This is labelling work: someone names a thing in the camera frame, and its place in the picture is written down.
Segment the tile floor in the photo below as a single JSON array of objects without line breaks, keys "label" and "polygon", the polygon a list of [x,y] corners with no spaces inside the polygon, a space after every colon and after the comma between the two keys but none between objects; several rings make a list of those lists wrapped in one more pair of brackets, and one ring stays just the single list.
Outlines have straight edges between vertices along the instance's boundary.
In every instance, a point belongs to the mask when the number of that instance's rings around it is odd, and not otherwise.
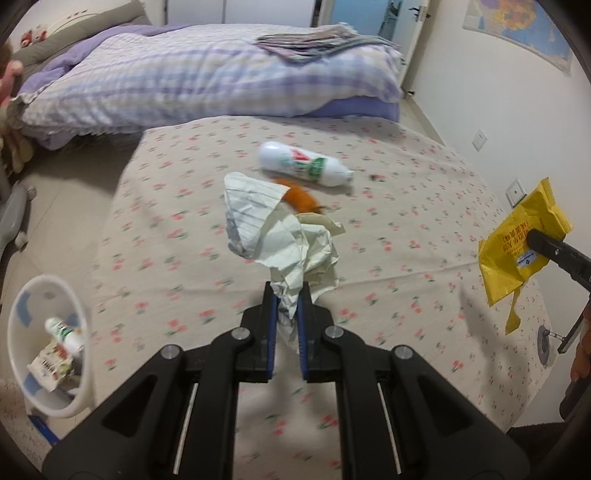
[{"label": "tile floor", "polygon": [[[404,101],[400,123],[427,135]],[[131,144],[114,148],[106,142],[40,154],[27,166],[22,181],[37,189],[37,197],[30,206],[28,245],[21,252],[7,249],[3,258],[5,264],[9,257],[1,296],[0,345],[6,342],[8,314],[15,296],[36,275],[60,276],[73,286],[86,308],[91,305],[90,266],[119,177],[132,152]],[[4,347],[0,348],[0,378],[13,378]],[[63,437],[87,414],[50,419],[48,424]]]}]

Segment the yellow snack bag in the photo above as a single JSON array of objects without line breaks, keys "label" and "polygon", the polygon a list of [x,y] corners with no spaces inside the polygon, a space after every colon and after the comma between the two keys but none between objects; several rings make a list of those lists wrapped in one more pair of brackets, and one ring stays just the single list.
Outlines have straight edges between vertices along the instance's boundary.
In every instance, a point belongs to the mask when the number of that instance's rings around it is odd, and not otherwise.
[{"label": "yellow snack bag", "polygon": [[505,333],[517,330],[521,323],[514,307],[521,286],[549,260],[531,250],[527,233],[538,229],[556,240],[573,230],[564,212],[556,205],[549,179],[542,180],[509,216],[478,245],[480,271],[489,306],[515,292]]}]

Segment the chair wheel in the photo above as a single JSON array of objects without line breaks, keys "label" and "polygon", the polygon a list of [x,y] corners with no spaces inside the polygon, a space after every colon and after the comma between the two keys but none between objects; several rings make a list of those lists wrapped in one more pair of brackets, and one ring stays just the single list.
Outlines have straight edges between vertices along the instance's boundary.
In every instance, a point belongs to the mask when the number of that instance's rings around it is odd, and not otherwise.
[{"label": "chair wheel", "polygon": [[20,250],[23,248],[29,241],[29,237],[26,232],[19,232],[17,237],[14,239],[14,244]]}]

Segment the crumpled paper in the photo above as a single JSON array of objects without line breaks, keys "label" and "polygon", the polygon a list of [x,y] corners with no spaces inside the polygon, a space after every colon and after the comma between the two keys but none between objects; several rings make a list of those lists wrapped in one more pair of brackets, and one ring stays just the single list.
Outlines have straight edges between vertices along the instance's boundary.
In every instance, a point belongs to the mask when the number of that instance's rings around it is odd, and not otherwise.
[{"label": "crumpled paper", "polygon": [[281,203],[289,189],[283,185],[237,172],[226,175],[224,184],[228,247],[270,269],[280,310],[290,319],[305,281],[312,301],[338,286],[333,236],[345,233],[340,223],[317,213],[290,213]]}]

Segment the white plastic bottle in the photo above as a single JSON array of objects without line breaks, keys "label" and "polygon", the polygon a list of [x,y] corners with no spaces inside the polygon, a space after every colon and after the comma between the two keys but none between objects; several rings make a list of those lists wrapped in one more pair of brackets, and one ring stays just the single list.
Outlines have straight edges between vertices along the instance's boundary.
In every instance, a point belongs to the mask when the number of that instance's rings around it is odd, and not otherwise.
[{"label": "white plastic bottle", "polygon": [[66,352],[79,356],[84,350],[84,340],[61,318],[52,317],[45,321],[45,331],[63,345]]},{"label": "white plastic bottle", "polygon": [[325,187],[346,185],[353,180],[353,170],[349,170],[336,158],[279,142],[262,144],[259,156],[261,165],[266,170],[316,181]]}]

